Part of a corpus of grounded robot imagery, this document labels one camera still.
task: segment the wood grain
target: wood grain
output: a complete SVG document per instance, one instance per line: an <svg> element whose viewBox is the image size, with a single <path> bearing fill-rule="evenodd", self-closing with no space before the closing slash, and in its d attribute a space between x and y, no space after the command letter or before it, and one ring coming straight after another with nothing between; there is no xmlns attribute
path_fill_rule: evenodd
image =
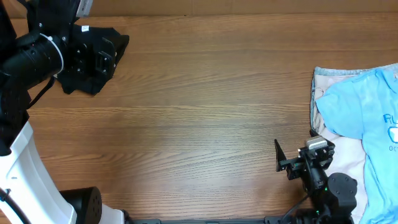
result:
<svg viewBox="0 0 398 224"><path fill-rule="evenodd" d="M56 84L29 110L36 145L60 190L96 185L134 218L281 215L303 191L274 172L272 141L294 157L309 137L314 67L396 62L397 21L394 13L81 20L115 27L130 44L95 97Z"/></svg>

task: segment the cardboard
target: cardboard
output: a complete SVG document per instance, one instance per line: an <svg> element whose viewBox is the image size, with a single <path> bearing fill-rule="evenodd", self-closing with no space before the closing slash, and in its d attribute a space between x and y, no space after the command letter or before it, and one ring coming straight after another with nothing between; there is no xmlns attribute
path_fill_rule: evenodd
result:
<svg viewBox="0 0 398 224"><path fill-rule="evenodd" d="M16 0L3 0L10 17L25 17ZM189 16L305 12L398 12L387 0L94 0L90 16Z"/></svg>

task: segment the blue shirt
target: blue shirt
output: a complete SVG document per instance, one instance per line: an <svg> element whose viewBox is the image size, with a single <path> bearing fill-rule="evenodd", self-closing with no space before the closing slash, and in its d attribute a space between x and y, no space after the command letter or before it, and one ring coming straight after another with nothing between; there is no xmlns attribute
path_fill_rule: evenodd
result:
<svg viewBox="0 0 398 224"><path fill-rule="evenodd" d="M363 223L398 223L398 79L371 70L332 85L317 107L335 134L362 139L368 205Z"/></svg>

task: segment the black cylinder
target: black cylinder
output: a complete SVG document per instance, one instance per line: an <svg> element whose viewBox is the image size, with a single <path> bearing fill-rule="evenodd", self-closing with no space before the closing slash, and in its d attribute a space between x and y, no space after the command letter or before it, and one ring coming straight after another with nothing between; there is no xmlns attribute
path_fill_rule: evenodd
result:
<svg viewBox="0 0 398 224"><path fill-rule="evenodd" d="M62 50L61 40L54 37L53 42ZM40 36L34 43L21 47L5 60L0 71L10 77L17 77L29 89L56 74L61 68L60 52L51 41Z"/></svg>
<svg viewBox="0 0 398 224"><path fill-rule="evenodd" d="M16 37L17 34L12 27L6 8L4 8L4 4L2 3L2 0L0 0L0 53L8 47Z"/></svg>

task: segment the black cable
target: black cable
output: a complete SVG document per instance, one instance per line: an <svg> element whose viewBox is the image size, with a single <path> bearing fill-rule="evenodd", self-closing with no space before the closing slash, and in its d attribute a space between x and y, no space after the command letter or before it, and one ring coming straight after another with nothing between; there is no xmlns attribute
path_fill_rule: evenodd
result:
<svg viewBox="0 0 398 224"><path fill-rule="evenodd" d="M305 156L305 165L307 165L307 169L308 169L308 173L310 174L310 181L311 181L311 189L308 192L308 194L301 199L299 202L297 202L291 209L289 209L289 211L287 211L285 213L285 215L280 219L280 223L284 224L286 218L292 213L294 212L294 210L296 210L306 199L308 199L309 197L311 197L312 193L313 193L313 177L312 177L312 173L310 170L310 164L308 163L308 156L306 154L304 154Z"/></svg>
<svg viewBox="0 0 398 224"><path fill-rule="evenodd" d="M31 108L33 105L35 105L35 103L40 99L40 97L42 97L44 95L44 93L49 90L55 83L55 77L51 76L50 77L50 81L47 83L47 85L40 91L39 94L37 94L37 96L29 103L29 106L27 107L27 109Z"/></svg>
<svg viewBox="0 0 398 224"><path fill-rule="evenodd" d="M15 212L15 214L18 216L18 218L21 219L21 222L23 224L30 224L30 221L27 219L27 217L18 207L18 205L10 197L8 197L9 192L10 192L9 189L7 189L7 193L5 193L2 189L0 189L0 202L6 202L10 206L10 208Z"/></svg>

